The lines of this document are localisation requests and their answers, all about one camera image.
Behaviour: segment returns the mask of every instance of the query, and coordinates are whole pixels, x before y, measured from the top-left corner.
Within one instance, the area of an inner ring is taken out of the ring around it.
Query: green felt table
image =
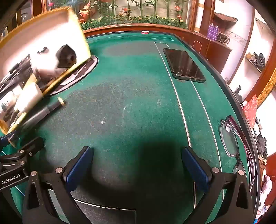
[[[71,193],[93,223],[183,223],[194,202],[180,148],[190,145],[211,167],[231,173],[236,159],[227,156],[219,135],[221,119],[237,119],[231,104],[199,58],[172,35],[114,33],[87,42],[98,64],[76,85],[41,102],[60,96],[67,105],[29,134],[45,138],[45,150],[31,159],[31,168],[51,172],[64,167],[83,146],[93,147],[93,164]],[[163,48],[186,51],[206,82],[174,79]],[[25,186],[11,189],[20,212]],[[197,203],[202,194],[196,190]],[[222,198],[221,193],[208,221]],[[105,206],[127,210],[110,212]],[[58,205],[57,211],[65,219]]]

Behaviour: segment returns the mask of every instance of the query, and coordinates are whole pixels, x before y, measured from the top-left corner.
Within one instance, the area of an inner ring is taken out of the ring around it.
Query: smartphone
[[[205,77],[186,51],[164,48],[172,75],[176,79],[205,82]]]

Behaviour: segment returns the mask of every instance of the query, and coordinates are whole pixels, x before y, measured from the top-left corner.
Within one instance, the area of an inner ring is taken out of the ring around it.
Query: purple bottle
[[[212,40],[216,40],[217,39],[217,36],[219,35],[219,27],[218,26],[214,26],[214,30],[213,30],[213,33],[212,33]]]
[[[209,25],[208,32],[207,32],[207,37],[210,38],[210,39],[212,38],[213,30],[214,30],[214,25],[213,25],[213,24],[210,24],[210,25]]]

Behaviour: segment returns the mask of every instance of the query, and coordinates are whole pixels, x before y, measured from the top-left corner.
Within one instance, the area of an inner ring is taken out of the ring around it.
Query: red plastic bag
[[[256,95],[252,97],[252,99],[243,107],[243,111],[248,120],[249,126],[252,129],[255,124],[255,117],[258,108],[258,101]]]

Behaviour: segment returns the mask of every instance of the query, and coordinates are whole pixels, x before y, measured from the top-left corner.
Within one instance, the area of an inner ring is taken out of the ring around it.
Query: black bag
[[[259,156],[267,159],[266,151],[266,138],[263,138],[261,134],[254,136]]]

